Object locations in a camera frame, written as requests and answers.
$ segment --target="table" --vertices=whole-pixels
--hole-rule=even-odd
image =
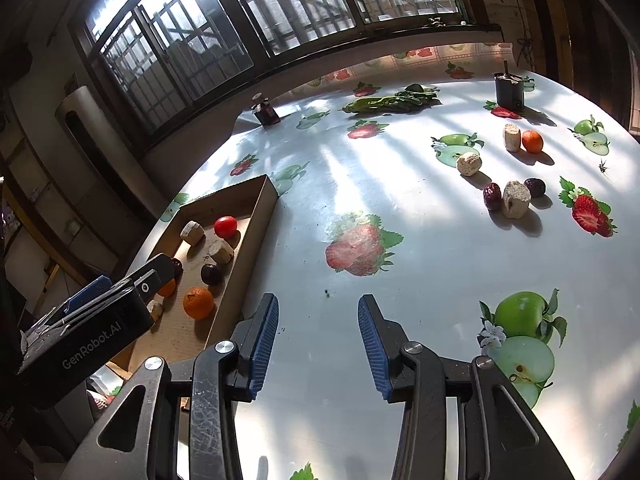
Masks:
[[[482,46],[464,47],[478,53]],[[640,399],[640,235],[634,228],[640,146],[596,105],[532,73],[518,72],[535,79],[526,104],[542,114],[530,110],[530,121],[494,116],[484,108],[495,99],[492,72],[500,70],[502,57],[513,62],[510,51],[495,47],[490,56],[460,57],[460,49],[446,48],[433,49],[433,64],[407,70],[388,69],[402,62],[401,55],[382,59],[371,64],[383,67],[378,74],[363,81],[380,87],[376,95],[415,82],[437,86],[442,104],[417,114],[368,117],[378,124],[356,128],[358,118],[341,108],[354,99],[358,68],[346,70],[345,81],[338,71],[285,96],[276,126],[264,129],[244,113],[236,133],[163,217],[170,219],[180,202],[258,174],[270,174],[282,193],[244,308],[251,314],[264,292],[280,302],[264,389],[236,413],[245,478],[257,475],[260,457],[272,479],[289,478],[307,462],[320,480],[390,478],[403,406],[388,405],[374,387],[356,317],[365,293],[375,295],[383,315],[400,322],[410,339],[469,361],[480,352],[479,301],[494,313],[515,292],[549,300],[558,289],[555,316],[566,320],[566,338],[559,348],[554,330],[548,343],[555,367],[546,384],[553,385],[542,391],[534,412],[576,479],[596,479],[615,456],[634,399]],[[335,84],[321,86],[327,79]],[[568,130],[590,115],[603,124],[606,156]],[[504,149],[502,128],[510,121],[542,134],[541,155]],[[473,178],[461,177],[432,148],[432,137],[459,133],[477,133],[484,141],[474,145],[483,164]],[[610,209],[613,236],[591,235],[578,225],[558,197],[561,176],[565,190],[573,189],[565,202],[583,187],[609,205],[600,208]],[[530,177],[543,179],[547,191],[525,218],[488,213],[485,183],[504,188]],[[146,259],[165,225],[158,222],[132,268]],[[353,229],[364,237],[358,254],[336,245]],[[383,262],[376,259],[378,245]],[[447,478],[453,480],[456,415],[448,411]]]

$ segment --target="metal screw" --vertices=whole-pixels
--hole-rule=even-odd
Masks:
[[[404,351],[408,354],[419,354],[422,352],[422,345],[417,341],[409,341],[404,343]]]
[[[228,340],[219,341],[216,344],[216,352],[218,352],[219,354],[228,354],[233,349],[234,349],[234,344]]]
[[[494,361],[486,355],[481,355],[476,359],[476,365],[478,368],[482,368],[482,370],[488,370],[494,367]]]
[[[162,366],[162,358],[158,356],[149,357],[145,361],[145,368],[147,370],[158,370]]]

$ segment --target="orange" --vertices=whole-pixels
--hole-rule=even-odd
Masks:
[[[529,153],[540,153],[545,141],[542,136],[534,130],[525,130],[522,133],[522,145]]]
[[[216,303],[213,301],[213,295],[206,288],[195,286],[184,295],[182,306],[187,316],[193,319],[205,319],[216,307]]]
[[[175,292],[175,279],[171,278],[171,281],[168,282],[163,288],[158,290],[158,294],[163,298],[172,295]]]

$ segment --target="cardboard tray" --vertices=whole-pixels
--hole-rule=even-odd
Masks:
[[[164,253],[182,262],[184,272],[176,291],[168,298],[156,295],[164,308],[162,317],[111,361],[133,372],[148,357],[159,355],[172,363],[196,357],[209,344],[229,338],[241,320],[244,295],[277,199],[278,193],[264,174],[181,206],[149,256]],[[194,286],[207,286],[200,279],[203,264],[213,263],[206,257],[207,240],[214,235],[213,222],[227,215],[238,220],[239,234],[228,240],[235,255],[225,266],[224,283],[208,287],[216,302],[214,313],[196,321],[185,313],[182,298]],[[193,247],[180,239],[182,228],[191,220],[205,230],[205,237]]]

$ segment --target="black container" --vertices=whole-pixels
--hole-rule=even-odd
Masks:
[[[280,117],[276,113],[276,110],[273,109],[273,106],[271,106],[267,97],[263,97],[262,94],[256,94],[252,98],[252,101],[254,105],[251,107],[251,110],[262,126],[271,126],[272,124],[278,124],[280,122]]]
[[[504,72],[494,73],[495,101],[498,106],[521,112],[524,110],[524,79],[514,74],[505,75]]]

